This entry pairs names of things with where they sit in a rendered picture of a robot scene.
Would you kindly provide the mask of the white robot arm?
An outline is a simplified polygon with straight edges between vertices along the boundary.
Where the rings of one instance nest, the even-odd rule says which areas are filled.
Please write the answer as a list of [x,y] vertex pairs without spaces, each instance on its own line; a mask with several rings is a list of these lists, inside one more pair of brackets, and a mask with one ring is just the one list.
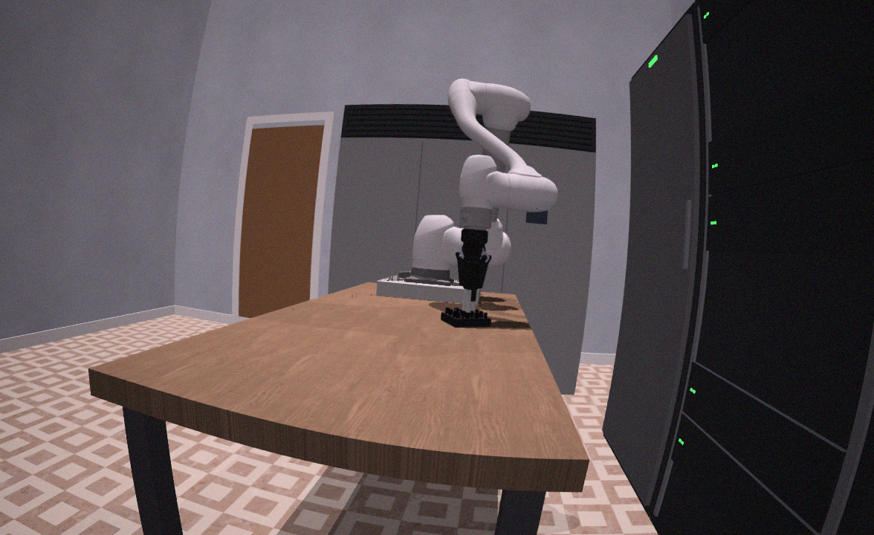
[[[459,79],[452,82],[447,97],[459,128],[482,148],[482,155],[468,157],[463,165],[459,226],[487,230],[488,267],[496,267],[511,256],[511,240],[502,232],[496,207],[533,213],[550,210],[557,202],[558,187],[508,146],[511,131],[528,118],[528,96],[493,82]],[[482,115],[487,128],[477,122],[476,114]],[[505,166],[511,170],[508,174]],[[454,227],[445,215],[423,217],[413,242],[412,268],[398,276],[407,283],[450,287],[454,283],[450,266],[458,265],[456,253],[463,247],[463,228]]]

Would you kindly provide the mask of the black knob box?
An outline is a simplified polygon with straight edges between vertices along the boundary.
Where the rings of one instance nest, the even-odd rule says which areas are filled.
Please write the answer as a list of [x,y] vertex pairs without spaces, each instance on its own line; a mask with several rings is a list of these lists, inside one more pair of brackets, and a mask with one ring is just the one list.
[[[491,319],[487,318],[488,313],[482,313],[480,309],[470,311],[470,313],[459,308],[446,308],[446,312],[441,313],[441,320],[453,326],[491,326]],[[478,312],[478,313],[477,313]]]

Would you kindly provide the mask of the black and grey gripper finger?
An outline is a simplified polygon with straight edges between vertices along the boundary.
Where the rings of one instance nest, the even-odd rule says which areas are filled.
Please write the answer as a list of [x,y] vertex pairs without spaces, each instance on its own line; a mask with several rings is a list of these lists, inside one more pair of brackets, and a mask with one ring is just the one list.
[[467,309],[465,312],[475,311],[476,309],[476,292],[477,289],[482,288],[482,283],[484,283],[485,275],[487,275],[488,263],[491,260],[491,256],[489,256],[482,248],[482,257],[480,257],[479,263],[474,263],[474,250],[470,250],[470,287],[467,288]]
[[464,288],[463,294],[463,311],[467,309],[467,291],[470,287],[470,262],[468,261],[468,249],[464,249],[460,251],[460,253],[456,253],[456,258],[458,261],[458,271],[459,271],[459,285]]

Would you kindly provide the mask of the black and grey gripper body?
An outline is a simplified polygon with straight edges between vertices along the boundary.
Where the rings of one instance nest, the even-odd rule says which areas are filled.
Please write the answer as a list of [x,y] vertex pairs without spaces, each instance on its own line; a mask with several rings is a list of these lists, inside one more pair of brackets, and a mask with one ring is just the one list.
[[482,257],[482,248],[484,248],[484,251],[487,251],[487,248],[485,248],[485,244],[488,243],[488,232],[487,230],[472,230],[471,228],[463,228],[461,241],[463,241],[463,254],[464,249],[468,249],[468,261],[470,261],[470,250],[474,250],[474,263],[479,263],[480,257]]

